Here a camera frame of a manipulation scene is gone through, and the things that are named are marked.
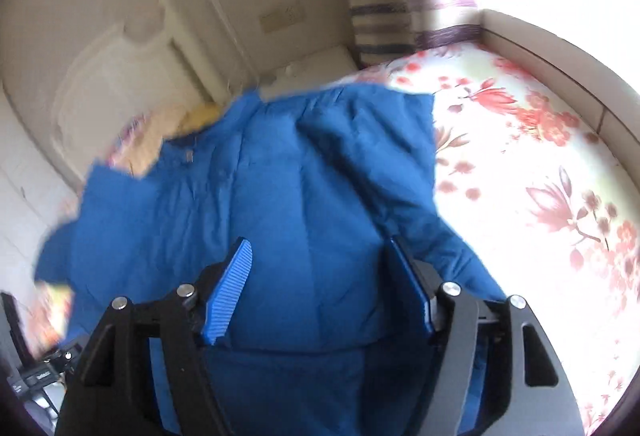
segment metal screw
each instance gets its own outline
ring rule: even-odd
[[[193,295],[193,292],[195,291],[196,289],[194,288],[194,286],[188,283],[185,285],[178,286],[178,289],[177,289],[178,296],[184,297],[184,298],[191,297]]]
[[[524,297],[521,297],[520,295],[512,295],[509,298],[509,302],[518,310],[524,310],[524,307],[527,305],[527,301],[525,301]]]
[[[442,291],[447,295],[452,297],[456,297],[460,295],[462,288],[458,283],[452,283],[451,281],[447,281],[446,283],[442,283]]]
[[[116,297],[113,301],[111,301],[111,307],[114,310],[122,310],[127,305],[126,297]]]

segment yellow cloth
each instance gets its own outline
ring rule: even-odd
[[[215,123],[222,116],[222,107],[215,102],[198,106],[182,119],[176,136],[188,135]]]
[[[180,105],[156,109],[133,141],[113,156],[113,167],[133,176],[144,176],[158,161],[164,139],[203,129],[216,122],[221,115],[222,107],[215,103],[205,103],[191,111]]]
[[[24,331],[32,355],[42,355],[65,337],[73,298],[74,293],[68,286],[36,283],[36,296]]]

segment electrical outlet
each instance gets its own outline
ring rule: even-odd
[[[280,4],[277,8],[262,14],[260,26],[265,34],[302,23],[306,19],[305,7],[300,1]]]

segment floral bedsheet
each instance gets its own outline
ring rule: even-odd
[[[591,434],[640,362],[640,193],[606,145],[484,46],[418,52],[341,79],[436,94],[436,203],[535,311]]]

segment blue puffer jacket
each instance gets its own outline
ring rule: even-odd
[[[97,165],[79,219],[46,243],[36,277],[69,283],[71,324],[91,331],[113,297],[158,299],[243,236],[252,272],[226,336],[203,355],[236,434],[400,435],[431,349],[395,313],[384,239],[399,234],[443,279],[503,297],[436,213],[432,106],[372,84],[272,103],[245,94],[220,122],[166,142],[143,179]],[[163,377],[162,418],[175,430]]]

